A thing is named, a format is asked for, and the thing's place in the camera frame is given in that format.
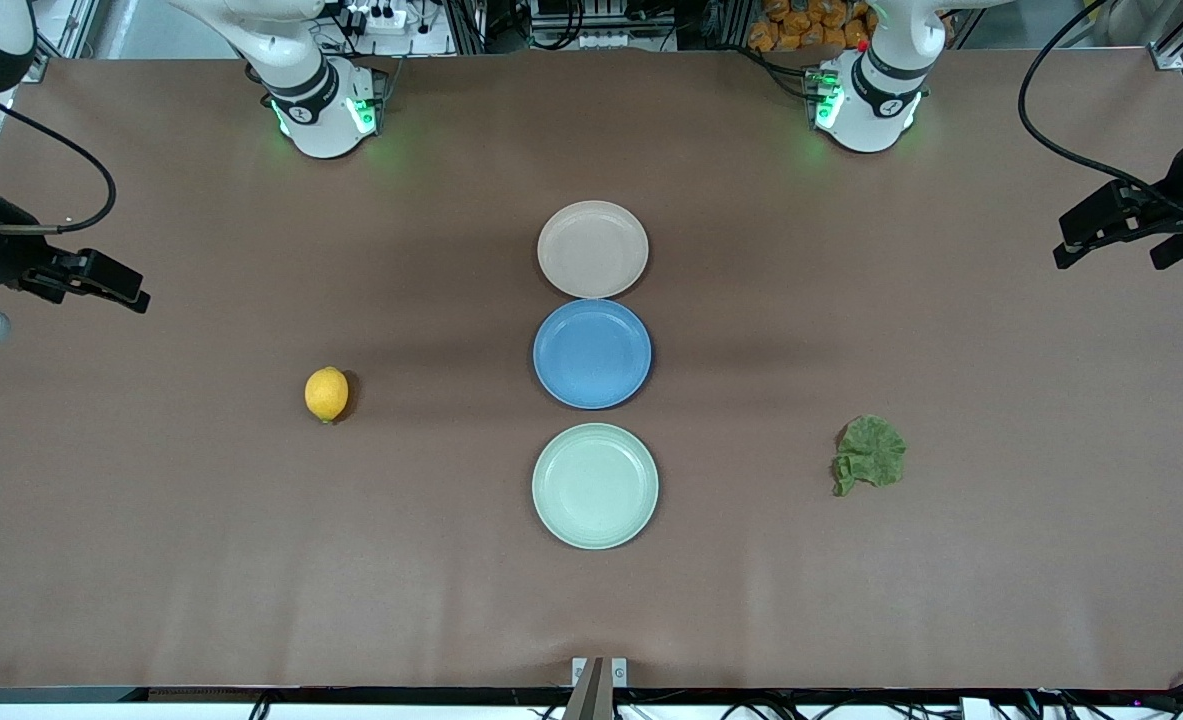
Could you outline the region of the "yellow lemon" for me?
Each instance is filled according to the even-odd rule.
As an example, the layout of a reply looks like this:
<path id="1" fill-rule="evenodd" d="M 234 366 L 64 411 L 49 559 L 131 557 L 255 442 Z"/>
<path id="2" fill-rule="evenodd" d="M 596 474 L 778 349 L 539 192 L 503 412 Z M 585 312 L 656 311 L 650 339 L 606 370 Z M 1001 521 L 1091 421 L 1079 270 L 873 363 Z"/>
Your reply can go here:
<path id="1" fill-rule="evenodd" d="M 323 367 L 308 377 L 304 404 L 323 424 L 334 424 L 347 410 L 350 385 L 345 372 L 335 367 Z"/>

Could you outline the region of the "green lettuce leaf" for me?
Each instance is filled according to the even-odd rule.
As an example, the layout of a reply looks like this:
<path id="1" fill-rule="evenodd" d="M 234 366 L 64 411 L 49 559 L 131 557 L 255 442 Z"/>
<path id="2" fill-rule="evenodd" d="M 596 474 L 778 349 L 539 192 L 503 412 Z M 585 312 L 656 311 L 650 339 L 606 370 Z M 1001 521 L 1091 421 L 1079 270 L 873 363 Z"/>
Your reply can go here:
<path id="1" fill-rule="evenodd" d="M 862 415 L 843 427 L 832 459 L 833 495 L 847 497 L 856 484 L 875 488 L 901 482 L 907 445 L 883 416 Z"/>

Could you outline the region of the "brown table cover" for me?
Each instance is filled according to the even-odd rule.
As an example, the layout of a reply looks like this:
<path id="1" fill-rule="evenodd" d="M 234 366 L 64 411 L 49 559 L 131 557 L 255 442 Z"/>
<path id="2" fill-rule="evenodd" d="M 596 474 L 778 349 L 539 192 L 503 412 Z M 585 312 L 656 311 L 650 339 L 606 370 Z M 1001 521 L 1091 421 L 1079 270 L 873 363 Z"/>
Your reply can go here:
<path id="1" fill-rule="evenodd" d="M 1183 262 L 1056 270 L 1103 179 L 1015 113 L 1030 56 L 943 56 L 911 131 L 856 155 L 741 56 L 403 64 L 384 132 L 289 145 L 239 61 L 59 61 L 17 105 L 119 187 L 75 236 L 147 314 L 0 290 L 0 685 L 1157 688 L 1183 670 Z M 632 210 L 619 301 L 649 380 L 539 384 L 576 301 L 556 210 Z M 334 424 L 308 377 L 347 374 Z M 851 420 L 901 482 L 834 497 Z M 658 510 L 560 541 L 556 434 L 649 447 Z"/>

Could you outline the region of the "orange snack bags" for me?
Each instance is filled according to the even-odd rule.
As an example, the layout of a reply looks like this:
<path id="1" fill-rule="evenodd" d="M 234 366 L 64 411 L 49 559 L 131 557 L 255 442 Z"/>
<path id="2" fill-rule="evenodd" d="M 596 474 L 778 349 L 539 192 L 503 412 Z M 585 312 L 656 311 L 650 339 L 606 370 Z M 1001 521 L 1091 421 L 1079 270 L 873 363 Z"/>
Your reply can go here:
<path id="1" fill-rule="evenodd" d="M 883 13 L 865 0 L 756 0 L 745 44 L 757 53 L 870 46 Z"/>

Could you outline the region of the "white power strip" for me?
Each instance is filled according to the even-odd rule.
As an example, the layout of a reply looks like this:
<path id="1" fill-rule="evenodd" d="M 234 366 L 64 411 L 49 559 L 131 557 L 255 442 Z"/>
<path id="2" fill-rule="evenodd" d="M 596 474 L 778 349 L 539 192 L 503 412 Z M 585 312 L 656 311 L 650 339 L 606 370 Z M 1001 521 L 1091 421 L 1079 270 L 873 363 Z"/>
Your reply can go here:
<path id="1" fill-rule="evenodd" d="M 394 0 L 329 0 L 338 12 L 347 37 L 405 35 L 411 28 L 407 9 L 396 9 Z"/>

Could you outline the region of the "blue plate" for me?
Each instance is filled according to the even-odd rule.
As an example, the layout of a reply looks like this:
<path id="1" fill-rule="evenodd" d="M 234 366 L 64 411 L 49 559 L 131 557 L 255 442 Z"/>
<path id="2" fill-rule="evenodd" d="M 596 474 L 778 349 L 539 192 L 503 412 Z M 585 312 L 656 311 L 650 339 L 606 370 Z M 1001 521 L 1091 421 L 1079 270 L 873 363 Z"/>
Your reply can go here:
<path id="1" fill-rule="evenodd" d="M 649 380 L 654 346 L 640 316 L 619 301 L 567 301 L 547 314 L 531 350 L 539 384 L 560 404 L 622 406 Z"/>

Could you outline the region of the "beige plate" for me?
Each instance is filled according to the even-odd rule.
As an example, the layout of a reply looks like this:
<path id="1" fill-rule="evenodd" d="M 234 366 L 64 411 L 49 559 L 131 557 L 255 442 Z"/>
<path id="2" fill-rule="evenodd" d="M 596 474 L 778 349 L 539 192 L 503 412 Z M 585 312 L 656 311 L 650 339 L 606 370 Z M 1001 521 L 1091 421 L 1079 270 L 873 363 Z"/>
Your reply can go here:
<path id="1" fill-rule="evenodd" d="M 539 232 L 541 273 L 574 299 L 622 296 L 649 265 L 649 234 L 632 210 L 588 200 L 556 210 Z"/>

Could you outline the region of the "pale green plate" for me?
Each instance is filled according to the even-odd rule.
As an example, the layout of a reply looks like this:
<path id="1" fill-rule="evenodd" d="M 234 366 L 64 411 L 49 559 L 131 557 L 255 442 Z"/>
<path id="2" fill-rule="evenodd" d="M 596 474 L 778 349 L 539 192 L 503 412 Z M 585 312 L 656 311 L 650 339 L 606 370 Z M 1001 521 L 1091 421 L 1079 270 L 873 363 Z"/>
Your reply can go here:
<path id="1" fill-rule="evenodd" d="M 531 497 L 539 521 L 560 541 L 577 550 L 613 550 L 649 525 L 661 476 L 636 434 L 618 424 L 576 424 L 539 452 Z"/>

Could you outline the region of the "black equipment rack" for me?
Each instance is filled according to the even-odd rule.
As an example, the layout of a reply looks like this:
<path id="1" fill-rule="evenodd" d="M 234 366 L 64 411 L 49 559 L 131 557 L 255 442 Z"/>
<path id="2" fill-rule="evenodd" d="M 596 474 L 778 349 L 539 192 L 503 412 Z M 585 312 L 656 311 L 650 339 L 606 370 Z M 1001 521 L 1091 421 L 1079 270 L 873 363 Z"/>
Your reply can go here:
<path id="1" fill-rule="evenodd" d="M 458 56 L 522 50 L 683 53 L 741 45 L 759 0 L 427 0 Z"/>

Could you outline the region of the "metal table edge bracket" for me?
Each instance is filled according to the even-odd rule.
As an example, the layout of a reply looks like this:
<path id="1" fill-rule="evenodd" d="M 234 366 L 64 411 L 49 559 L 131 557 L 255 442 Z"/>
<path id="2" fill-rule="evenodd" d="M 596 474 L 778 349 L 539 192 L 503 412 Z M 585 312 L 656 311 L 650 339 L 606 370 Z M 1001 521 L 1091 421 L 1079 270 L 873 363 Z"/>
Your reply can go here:
<path id="1" fill-rule="evenodd" d="M 573 692 L 562 720 L 619 720 L 615 692 L 627 687 L 627 659 L 573 659 Z"/>

